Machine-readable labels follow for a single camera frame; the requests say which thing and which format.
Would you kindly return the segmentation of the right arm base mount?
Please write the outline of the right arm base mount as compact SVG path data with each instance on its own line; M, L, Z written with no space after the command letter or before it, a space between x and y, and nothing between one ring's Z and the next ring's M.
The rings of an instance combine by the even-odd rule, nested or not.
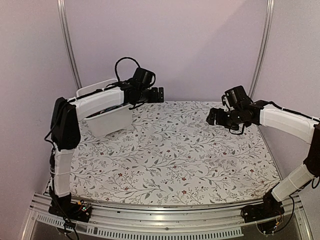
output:
M245 223L256 222L272 217L277 217L285 213L282 202L276 201L273 197L264 198L262 203L249 204L240 211L240 216Z

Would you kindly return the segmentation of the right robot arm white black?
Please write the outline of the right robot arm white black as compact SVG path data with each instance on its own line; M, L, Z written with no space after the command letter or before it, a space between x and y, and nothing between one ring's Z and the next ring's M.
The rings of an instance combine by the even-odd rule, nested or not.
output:
M303 163L274 186L270 197L259 206L262 218L269 218L278 210L278 203L320 176L320 121L314 117L282 108L274 102L258 100L253 103L234 103L232 109L211 108L206 118L209 125L239 130L254 124L280 130L307 144L309 151Z

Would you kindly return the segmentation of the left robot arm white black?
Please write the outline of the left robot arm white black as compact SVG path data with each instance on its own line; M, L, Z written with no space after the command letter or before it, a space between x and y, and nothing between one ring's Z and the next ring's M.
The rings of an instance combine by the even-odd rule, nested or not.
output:
M52 144L51 193L59 198L54 207L63 217L70 217L75 211L74 205L64 197L71 194L71 162L81 140L80 123L85 120L94 137L106 136L129 127L133 123L132 110L145 103L162 102L163 87L138 88L127 83L56 100L50 130L44 140Z

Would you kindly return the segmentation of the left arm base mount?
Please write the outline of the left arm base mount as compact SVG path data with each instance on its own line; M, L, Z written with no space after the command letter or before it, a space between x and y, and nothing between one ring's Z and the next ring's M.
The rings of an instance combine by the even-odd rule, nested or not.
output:
M80 200L71 202L69 198L52 199L48 212L65 219L88 223L92 214L92 205Z

